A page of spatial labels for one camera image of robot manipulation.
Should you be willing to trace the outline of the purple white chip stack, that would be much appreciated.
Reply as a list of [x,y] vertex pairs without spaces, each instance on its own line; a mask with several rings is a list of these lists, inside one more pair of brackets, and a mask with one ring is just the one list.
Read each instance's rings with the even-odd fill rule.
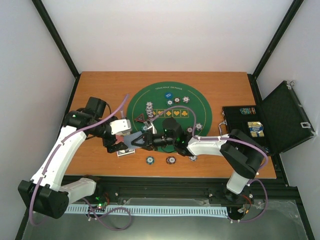
[[195,155],[195,156],[190,156],[189,159],[192,161],[192,162],[195,162],[198,157]]

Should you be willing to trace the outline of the blue small blind button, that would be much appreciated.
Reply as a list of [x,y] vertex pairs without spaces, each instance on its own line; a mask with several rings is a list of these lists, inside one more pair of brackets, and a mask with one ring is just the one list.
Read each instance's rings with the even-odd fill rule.
[[172,98],[173,98],[173,94],[172,94],[171,92],[166,92],[166,93],[164,94],[164,97],[165,97],[166,99],[172,99]]

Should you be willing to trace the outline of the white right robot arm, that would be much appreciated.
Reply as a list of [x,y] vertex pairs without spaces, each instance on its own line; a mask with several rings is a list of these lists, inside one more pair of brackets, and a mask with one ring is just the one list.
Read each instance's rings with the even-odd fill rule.
[[233,168],[223,191],[223,198],[234,203],[268,162],[263,148],[238,129],[222,136],[199,136],[184,131],[172,117],[162,122],[163,132],[156,133],[150,121],[147,131],[125,136],[124,143],[130,149],[141,148],[157,151],[159,148],[172,146],[174,151],[184,157],[201,155],[222,156]]

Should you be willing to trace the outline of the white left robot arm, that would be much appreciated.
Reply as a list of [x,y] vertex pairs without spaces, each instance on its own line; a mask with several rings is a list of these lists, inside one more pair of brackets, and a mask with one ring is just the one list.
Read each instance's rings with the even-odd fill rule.
[[53,219],[60,218],[67,207],[84,198],[92,201],[103,198],[104,188],[98,185],[93,176],[63,185],[63,177],[78,148],[88,136],[102,139],[109,153],[127,149],[117,136],[130,132],[130,120],[122,112],[124,104],[107,117],[103,117],[107,103],[100,98],[90,97],[85,107],[70,111],[63,120],[59,136],[39,170],[29,181],[23,180],[18,185],[18,192],[28,208],[29,221],[33,221],[33,212]]

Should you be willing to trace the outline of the spread row of chips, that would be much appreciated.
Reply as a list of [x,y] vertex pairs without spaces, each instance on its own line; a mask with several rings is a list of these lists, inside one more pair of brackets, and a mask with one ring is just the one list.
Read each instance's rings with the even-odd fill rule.
[[149,119],[152,119],[156,115],[156,112],[154,111],[154,108],[153,108],[153,103],[151,101],[146,102],[145,112]]

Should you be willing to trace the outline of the green blue chip stack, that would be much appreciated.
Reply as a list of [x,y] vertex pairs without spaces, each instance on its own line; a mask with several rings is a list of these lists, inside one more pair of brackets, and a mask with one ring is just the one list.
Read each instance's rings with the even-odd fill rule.
[[154,162],[155,162],[155,159],[154,159],[152,156],[148,156],[148,157],[146,158],[146,163],[147,163],[148,165],[152,165],[152,164],[154,164]]

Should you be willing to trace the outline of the blue backed card deck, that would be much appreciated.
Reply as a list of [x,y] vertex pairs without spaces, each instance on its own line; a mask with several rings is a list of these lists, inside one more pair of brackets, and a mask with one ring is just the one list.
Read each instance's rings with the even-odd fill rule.
[[125,135],[123,137],[123,142],[128,147],[128,149],[138,149],[139,147],[133,145],[132,141],[137,139],[141,135],[142,135],[141,131],[138,131],[138,132],[135,132],[135,133],[132,133],[132,134],[129,134],[129,135]]

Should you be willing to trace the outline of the orange black chip stack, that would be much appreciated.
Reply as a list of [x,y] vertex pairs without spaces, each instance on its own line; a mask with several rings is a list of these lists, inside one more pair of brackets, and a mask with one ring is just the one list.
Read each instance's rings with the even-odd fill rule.
[[166,158],[166,163],[169,165],[175,164],[176,163],[176,158],[174,156],[168,156]]

